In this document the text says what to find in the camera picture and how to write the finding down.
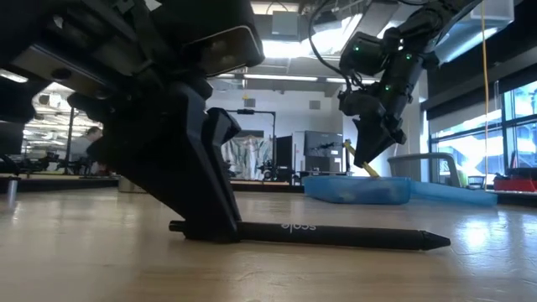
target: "desk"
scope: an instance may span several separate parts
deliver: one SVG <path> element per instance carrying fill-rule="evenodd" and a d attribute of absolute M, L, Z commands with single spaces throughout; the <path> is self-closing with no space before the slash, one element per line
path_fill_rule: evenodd
<path fill-rule="evenodd" d="M 230 180 L 232 185 L 289 185 L 283 181 L 262 181 L 262 180 Z"/>
<path fill-rule="evenodd" d="M 0 177 L 9 177 L 12 174 L 0 174 Z M 22 173 L 19 175 L 22 180 L 28 179 L 28 175 Z M 32 173 L 29 177 L 31 180 L 79 180 L 79 175 L 63 175 L 63 174 L 43 174 L 43 173 Z"/>
<path fill-rule="evenodd" d="M 536 301 L 537 210 L 346 206 L 237 192 L 245 221 L 419 228 L 431 253 L 185 241 L 177 215 L 116 189 L 20 194 L 0 215 L 5 301 Z"/>

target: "window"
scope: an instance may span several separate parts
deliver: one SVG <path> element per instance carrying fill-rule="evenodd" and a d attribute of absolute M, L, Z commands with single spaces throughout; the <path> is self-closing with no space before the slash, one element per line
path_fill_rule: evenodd
<path fill-rule="evenodd" d="M 506 92 L 504 94 L 506 120 L 536 114 L 537 97 L 535 93 L 537 93 L 537 81 Z"/>
<path fill-rule="evenodd" d="M 493 100 L 487 116 L 475 117 L 485 111 L 482 105 L 476 105 L 432 123 L 435 133 L 430 140 L 431 151 L 453 155 L 462 185 L 467 177 L 486 174 L 485 153 L 488 185 L 493 184 L 496 173 L 505 174 L 507 168 L 537 168 L 537 81 L 495 95 Z M 450 175 L 447 162 L 430 163 L 431 181 L 449 184 Z"/>
<path fill-rule="evenodd" d="M 435 143 L 433 150 L 436 152 L 453 155 L 459 177 L 484 176 L 485 168 L 485 132 L 466 135 L 459 138 L 441 140 Z M 496 173 L 503 173 L 503 135 L 501 129 L 488 132 L 487 141 L 488 175 L 487 183 L 492 184 Z M 439 176 L 441 182 L 449 175 L 447 163 L 440 162 Z"/>
<path fill-rule="evenodd" d="M 509 167 L 537 167 L 537 122 L 508 128 Z"/>

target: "black marker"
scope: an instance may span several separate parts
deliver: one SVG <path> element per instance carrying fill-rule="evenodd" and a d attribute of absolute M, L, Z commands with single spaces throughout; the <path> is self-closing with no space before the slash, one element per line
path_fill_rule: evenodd
<path fill-rule="evenodd" d="M 182 232 L 184 221 L 172 221 L 169 230 Z M 237 222 L 238 240 L 322 244 L 340 247 L 365 247 L 429 251 L 451 245 L 449 238 L 426 231 L 369 227 L 309 226 Z"/>

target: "ceiling light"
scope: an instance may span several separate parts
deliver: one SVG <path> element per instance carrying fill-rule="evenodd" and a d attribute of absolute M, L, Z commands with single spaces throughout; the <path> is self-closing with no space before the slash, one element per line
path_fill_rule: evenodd
<path fill-rule="evenodd" d="M 65 146 L 65 143 L 59 142 L 59 141 L 51 141 L 51 143 L 55 143 L 59 146 Z"/>
<path fill-rule="evenodd" d="M 266 58 L 288 59 L 307 55 L 300 46 L 300 42 L 285 42 L 263 40 L 263 52 Z"/>
<path fill-rule="evenodd" d="M 49 141 L 29 141 L 29 143 L 35 143 L 35 144 L 49 144 Z"/>
<path fill-rule="evenodd" d="M 221 75 L 217 75 L 216 77 L 221 78 L 221 79 L 232 79 L 235 77 L 235 75 L 234 74 L 221 74 Z"/>
<path fill-rule="evenodd" d="M 322 12 L 313 23 L 313 29 L 316 33 L 340 28 L 341 21 L 337 19 L 336 15 L 331 10 Z"/>
<path fill-rule="evenodd" d="M 16 81 L 17 83 L 26 83 L 28 81 L 27 78 L 14 74 L 11 71 L 0 69 L 0 76 L 5 77 L 6 79 L 9 79 L 11 81 Z"/>
<path fill-rule="evenodd" d="M 246 79 L 255 80 L 282 80 L 282 81 L 317 81 L 315 76 L 293 76 L 293 75 L 244 75 Z"/>
<path fill-rule="evenodd" d="M 28 123 L 26 124 L 26 128 L 69 130 L 69 125 L 49 125 L 49 124 Z M 87 126 L 73 126 L 73 130 L 86 131 L 87 129 L 88 129 Z"/>
<path fill-rule="evenodd" d="M 145 0 L 145 4 L 148 6 L 150 11 L 157 9 L 160 5 L 162 5 L 155 0 Z"/>
<path fill-rule="evenodd" d="M 345 79 L 342 78 L 327 78 L 326 82 L 328 83 L 337 83 L 337 84 L 345 84 Z M 373 79 L 363 79 L 362 83 L 365 85 L 373 84 L 375 80 Z"/>
<path fill-rule="evenodd" d="M 58 112 L 58 111 L 55 110 L 54 108 L 37 107 L 37 106 L 35 107 L 35 111 L 36 111 L 37 113 L 51 113 L 51 112 L 56 113 L 56 112 Z"/>
<path fill-rule="evenodd" d="M 50 84 L 48 87 L 45 88 L 46 91 L 66 91 L 66 92 L 75 92 L 74 90 L 65 87 L 61 84 L 58 84 L 56 82 Z"/>
<path fill-rule="evenodd" d="M 328 29 L 314 34 L 311 39 L 321 55 L 333 55 L 341 52 L 347 41 L 351 38 L 354 30 L 362 20 L 362 14 L 344 18 L 341 21 L 341 28 Z M 308 55 L 313 53 L 310 41 L 303 40 L 301 43 L 302 53 Z"/>
<path fill-rule="evenodd" d="M 76 133 L 76 132 L 73 132 L 73 133 L 71 134 L 71 137 L 73 137 L 73 138 L 78 138 L 78 137 L 80 137 L 80 136 L 82 136 L 82 135 L 84 135 L 84 133 Z M 60 133 L 60 134 L 58 134 L 58 137 L 59 137 L 59 138 L 69 138 L 67 133 Z"/>

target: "person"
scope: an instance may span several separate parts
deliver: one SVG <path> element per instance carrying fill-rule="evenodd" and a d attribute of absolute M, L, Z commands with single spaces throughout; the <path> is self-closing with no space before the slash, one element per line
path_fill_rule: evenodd
<path fill-rule="evenodd" d="M 91 144 L 102 136 L 102 130 L 99 127 L 91 127 L 85 135 L 74 138 L 70 143 L 70 161 L 87 159 L 87 149 Z"/>

